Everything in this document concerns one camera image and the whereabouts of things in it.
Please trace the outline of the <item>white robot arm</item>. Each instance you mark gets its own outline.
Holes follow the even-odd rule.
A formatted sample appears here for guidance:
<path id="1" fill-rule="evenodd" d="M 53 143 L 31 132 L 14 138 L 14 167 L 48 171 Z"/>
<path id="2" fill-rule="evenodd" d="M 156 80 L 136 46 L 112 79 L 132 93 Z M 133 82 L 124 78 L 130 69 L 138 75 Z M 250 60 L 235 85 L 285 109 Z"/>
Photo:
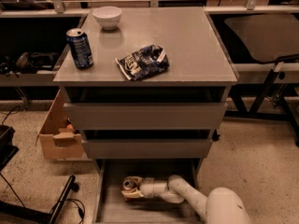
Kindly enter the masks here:
<path id="1" fill-rule="evenodd" d="M 170 175 L 167 180 L 127 176 L 121 194 L 125 199 L 159 197 L 168 203 L 186 201 L 206 224 L 251 224 L 245 205 L 235 192 L 220 187 L 205 196 L 180 175 Z"/>

